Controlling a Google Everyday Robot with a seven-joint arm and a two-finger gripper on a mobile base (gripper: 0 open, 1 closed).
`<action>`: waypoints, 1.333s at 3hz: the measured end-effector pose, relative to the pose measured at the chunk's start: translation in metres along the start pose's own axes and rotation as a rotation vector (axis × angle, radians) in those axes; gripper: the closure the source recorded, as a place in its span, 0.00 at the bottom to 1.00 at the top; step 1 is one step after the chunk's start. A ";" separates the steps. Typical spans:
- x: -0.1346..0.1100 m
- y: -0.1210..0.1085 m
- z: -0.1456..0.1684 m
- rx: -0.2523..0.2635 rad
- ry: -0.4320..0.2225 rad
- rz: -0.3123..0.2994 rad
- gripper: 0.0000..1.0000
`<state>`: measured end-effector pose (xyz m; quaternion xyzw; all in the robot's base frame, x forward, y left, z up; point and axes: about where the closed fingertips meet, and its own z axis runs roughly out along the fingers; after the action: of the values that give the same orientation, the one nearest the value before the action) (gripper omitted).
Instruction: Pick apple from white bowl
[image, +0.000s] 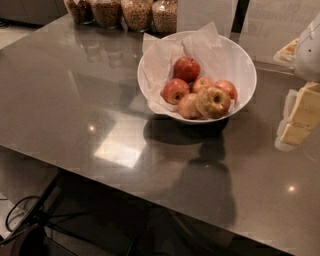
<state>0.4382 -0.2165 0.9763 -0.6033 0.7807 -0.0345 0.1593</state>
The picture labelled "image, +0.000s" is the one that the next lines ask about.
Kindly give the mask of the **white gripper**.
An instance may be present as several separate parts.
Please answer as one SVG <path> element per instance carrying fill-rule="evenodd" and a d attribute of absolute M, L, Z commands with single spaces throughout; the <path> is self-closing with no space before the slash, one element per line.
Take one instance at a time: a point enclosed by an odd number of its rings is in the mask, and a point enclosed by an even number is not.
<path fill-rule="evenodd" d="M 275 147 L 289 152 L 300 146 L 320 123 L 320 13 L 301 33 L 273 57 L 292 64 L 295 74 L 307 82 L 299 91 L 290 89 L 285 100 Z"/>

